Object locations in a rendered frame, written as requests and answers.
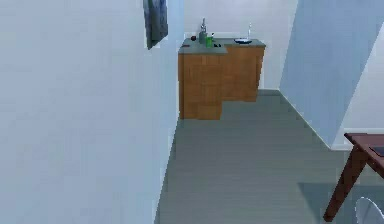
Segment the dark brown wooden table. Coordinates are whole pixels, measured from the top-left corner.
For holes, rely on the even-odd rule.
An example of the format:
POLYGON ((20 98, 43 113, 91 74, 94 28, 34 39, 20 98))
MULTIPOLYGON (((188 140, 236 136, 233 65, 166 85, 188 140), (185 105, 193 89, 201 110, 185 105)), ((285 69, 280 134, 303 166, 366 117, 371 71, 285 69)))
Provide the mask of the dark brown wooden table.
POLYGON ((372 147, 384 146, 384 134, 345 133, 344 136, 353 148, 324 212, 326 222, 333 221, 366 165, 384 179, 384 156, 372 150, 372 147))

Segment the grey framed wall picture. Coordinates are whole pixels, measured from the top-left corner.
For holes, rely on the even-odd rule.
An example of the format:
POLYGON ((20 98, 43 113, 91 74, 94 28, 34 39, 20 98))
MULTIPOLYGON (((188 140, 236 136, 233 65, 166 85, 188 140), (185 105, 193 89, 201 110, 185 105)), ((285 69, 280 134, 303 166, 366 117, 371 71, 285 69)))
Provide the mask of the grey framed wall picture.
POLYGON ((151 49, 168 35, 166 0, 143 0, 147 48, 151 49))

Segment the wooden cabinet with grey worktop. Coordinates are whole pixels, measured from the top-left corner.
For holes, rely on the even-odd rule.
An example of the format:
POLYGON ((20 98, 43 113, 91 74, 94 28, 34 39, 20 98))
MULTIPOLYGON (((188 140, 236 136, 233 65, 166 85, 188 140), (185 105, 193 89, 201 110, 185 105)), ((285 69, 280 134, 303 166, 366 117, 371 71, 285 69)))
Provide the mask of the wooden cabinet with grey worktop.
POLYGON ((265 50, 257 39, 238 44, 216 38, 211 48, 185 39, 178 52, 179 117, 218 120, 223 102, 254 102, 265 50))

